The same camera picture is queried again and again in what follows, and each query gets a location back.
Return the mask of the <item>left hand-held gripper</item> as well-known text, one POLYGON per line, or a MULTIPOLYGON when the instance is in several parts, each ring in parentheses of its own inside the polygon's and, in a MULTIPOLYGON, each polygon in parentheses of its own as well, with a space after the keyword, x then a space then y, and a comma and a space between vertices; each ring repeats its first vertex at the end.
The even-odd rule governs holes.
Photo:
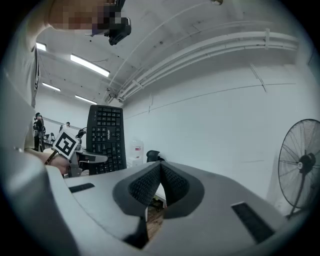
POLYGON ((57 156, 62 156, 69 160, 70 169, 68 170, 68 174, 62 175, 64 178, 80 177, 85 161, 88 163, 105 163, 108 161, 108 156, 106 155, 89 152, 87 150, 84 151, 80 139, 65 129, 60 131, 51 149, 53 150, 53 158, 51 159, 52 167, 55 167, 52 165, 52 161, 57 156))

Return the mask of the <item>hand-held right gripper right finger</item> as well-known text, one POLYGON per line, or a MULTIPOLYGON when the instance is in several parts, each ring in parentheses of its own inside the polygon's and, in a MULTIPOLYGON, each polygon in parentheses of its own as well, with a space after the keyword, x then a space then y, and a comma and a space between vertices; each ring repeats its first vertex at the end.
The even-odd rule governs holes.
POLYGON ((274 206, 229 177, 179 163, 172 166, 199 179, 204 196, 189 215, 163 220, 147 244, 150 255, 265 256, 273 249, 270 243, 276 236, 256 243, 232 207, 246 203, 276 233, 287 220, 274 206))

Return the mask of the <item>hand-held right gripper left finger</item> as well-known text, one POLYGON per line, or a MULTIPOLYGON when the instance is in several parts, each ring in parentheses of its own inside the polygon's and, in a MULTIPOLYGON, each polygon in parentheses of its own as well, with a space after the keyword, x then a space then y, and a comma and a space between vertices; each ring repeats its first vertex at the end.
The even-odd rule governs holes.
POLYGON ((68 221, 84 250, 159 250, 148 238, 146 209, 160 184, 161 164, 66 179, 75 217, 68 221))

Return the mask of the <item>person's left hand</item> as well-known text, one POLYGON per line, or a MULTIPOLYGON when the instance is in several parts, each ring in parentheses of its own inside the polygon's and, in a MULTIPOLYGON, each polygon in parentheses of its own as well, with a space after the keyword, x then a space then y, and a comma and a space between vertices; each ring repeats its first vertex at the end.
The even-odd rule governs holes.
POLYGON ((57 156, 52 160, 52 165, 59 169, 62 175, 67 175, 70 169, 70 162, 63 156, 57 156))

